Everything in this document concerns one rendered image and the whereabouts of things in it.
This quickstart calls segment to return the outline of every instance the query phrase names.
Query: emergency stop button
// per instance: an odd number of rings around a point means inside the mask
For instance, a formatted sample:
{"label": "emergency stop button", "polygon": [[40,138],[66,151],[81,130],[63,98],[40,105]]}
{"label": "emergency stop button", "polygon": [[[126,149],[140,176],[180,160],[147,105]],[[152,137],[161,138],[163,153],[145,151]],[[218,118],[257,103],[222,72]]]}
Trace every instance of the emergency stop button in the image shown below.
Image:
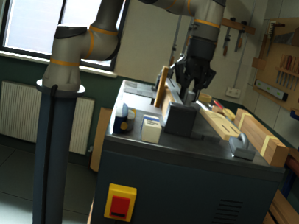
{"label": "emergency stop button", "polygon": [[130,198],[113,196],[110,216],[125,219],[130,206]]}
{"label": "emergency stop button", "polygon": [[104,217],[130,222],[136,195],[136,188],[111,183],[109,186]]}

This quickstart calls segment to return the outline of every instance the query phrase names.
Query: window frame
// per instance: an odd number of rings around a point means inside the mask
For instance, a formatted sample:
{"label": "window frame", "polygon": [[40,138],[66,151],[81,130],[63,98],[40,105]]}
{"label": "window frame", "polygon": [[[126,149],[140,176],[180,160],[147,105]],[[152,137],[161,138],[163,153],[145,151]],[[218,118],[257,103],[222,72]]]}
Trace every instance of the window frame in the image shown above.
{"label": "window frame", "polygon": [[[63,14],[66,9],[66,1],[67,0],[63,0],[63,4],[61,7],[61,11],[60,11],[60,17],[59,17],[59,21],[58,21],[57,25],[61,24],[61,22],[63,20]],[[4,46],[4,42],[6,39],[8,18],[10,16],[10,5],[12,4],[12,2],[13,2],[12,0],[6,0],[5,6],[4,6],[3,19],[2,19],[1,31],[0,31],[0,51],[10,52],[10,53],[15,53],[15,54],[20,54],[20,55],[26,55],[26,56],[32,56],[32,57],[39,57],[39,58],[44,58],[44,59],[49,60],[51,55],[45,55],[42,53],[31,52],[31,51],[20,50],[20,49],[13,49],[13,48]],[[127,11],[128,11],[129,5],[130,5],[130,0],[126,0],[126,2],[124,4],[124,11],[122,13],[122,19],[119,24],[119,34],[118,34],[119,40],[122,39],[124,23],[125,23],[125,20],[127,17]],[[101,69],[101,70],[105,70],[105,71],[114,71],[115,65],[116,65],[116,59],[117,59],[117,55],[114,57],[114,59],[111,60],[110,66],[103,66],[103,65],[99,65],[99,64],[88,63],[85,61],[81,61],[80,65],[94,68],[94,69]]]}

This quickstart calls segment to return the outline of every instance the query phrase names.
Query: red button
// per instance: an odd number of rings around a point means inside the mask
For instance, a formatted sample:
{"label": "red button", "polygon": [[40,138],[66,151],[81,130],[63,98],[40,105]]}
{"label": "red button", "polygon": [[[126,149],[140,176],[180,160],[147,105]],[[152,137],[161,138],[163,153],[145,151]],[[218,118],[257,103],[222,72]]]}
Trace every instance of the red button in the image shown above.
{"label": "red button", "polygon": [[127,218],[127,211],[129,210],[130,198],[113,196],[110,210],[110,216],[121,219]]}

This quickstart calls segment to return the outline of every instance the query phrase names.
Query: ventilation grille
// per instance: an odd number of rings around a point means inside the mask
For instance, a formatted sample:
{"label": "ventilation grille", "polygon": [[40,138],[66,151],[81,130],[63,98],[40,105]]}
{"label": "ventilation grille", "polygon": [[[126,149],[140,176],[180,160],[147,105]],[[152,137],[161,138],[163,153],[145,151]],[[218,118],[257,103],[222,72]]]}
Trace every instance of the ventilation grille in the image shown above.
{"label": "ventilation grille", "polygon": [[[35,86],[2,82],[0,102],[0,134],[36,142],[41,92]],[[86,154],[94,99],[77,99],[69,151]]]}
{"label": "ventilation grille", "polygon": [[221,199],[212,223],[213,224],[236,224],[242,206],[243,206],[243,202]]}

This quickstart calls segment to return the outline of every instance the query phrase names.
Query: green wall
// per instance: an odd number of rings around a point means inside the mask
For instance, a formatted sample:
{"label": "green wall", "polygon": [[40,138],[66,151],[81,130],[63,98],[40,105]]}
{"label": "green wall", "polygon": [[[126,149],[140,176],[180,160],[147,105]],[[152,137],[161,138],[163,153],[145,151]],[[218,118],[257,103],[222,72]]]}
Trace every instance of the green wall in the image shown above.
{"label": "green wall", "polygon": [[[46,67],[47,65],[41,63],[34,63],[9,57],[0,57],[0,81],[9,80],[17,83],[35,85],[36,81],[43,77]],[[94,145],[96,126],[101,107],[113,108],[119,88],[124,79],[125,78],[123,77],[117,77],[114,79],[98,74],[81,72],[82,85],[86,88],[85,97],[90,97],[96,100],[91,122],[91,132],[88,140],[88,150],[91,145]],[[0,136],[0,144],[20,150],[26,150],[31,153],[35,152],[35,144],[7,136]],[[85,156],[70,153],[69,161],[76,164],[87,165],[88,157],[89,153]]]}

